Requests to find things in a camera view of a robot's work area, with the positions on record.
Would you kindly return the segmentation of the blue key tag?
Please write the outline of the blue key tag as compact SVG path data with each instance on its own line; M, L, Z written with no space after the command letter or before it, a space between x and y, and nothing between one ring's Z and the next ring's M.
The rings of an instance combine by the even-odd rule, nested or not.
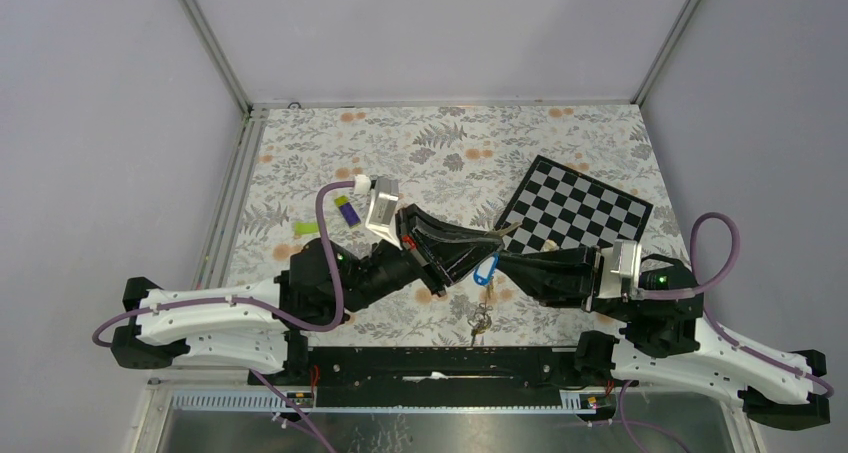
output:
M479 263L472 273L474 283L479 286L488 286L495 274L498 262L499 255L493 254Z

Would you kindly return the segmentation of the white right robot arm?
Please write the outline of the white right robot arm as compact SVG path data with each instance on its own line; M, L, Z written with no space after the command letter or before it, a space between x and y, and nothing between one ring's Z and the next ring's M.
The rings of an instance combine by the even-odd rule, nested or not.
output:
M564 366L568 381L629 380L687 389L743 410L761 425L801 431L830 421L815 377L826 372L816 350L784 352L711 323L692 272L679 260L642 271L642 246L503 252L497 268L549 308L578 308L622 323L615 334L581 333Z

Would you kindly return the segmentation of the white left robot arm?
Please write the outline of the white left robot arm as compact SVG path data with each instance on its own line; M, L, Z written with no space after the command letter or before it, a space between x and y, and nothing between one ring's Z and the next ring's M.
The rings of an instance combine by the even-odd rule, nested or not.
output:
M377 242L364 257L330 239L324 205L337 190L368 198L365 226ZM503 250L500 231L445 223L398 200L396 182L385 177L358 175L327 184L315 198L318 236L290 258L286 270L251 284L190 291L131 278L123 311L98 326L92 340L127 369L197 358L299 383L311 360L290 346L296 332L333 331L353 313L415 282L441 296Z

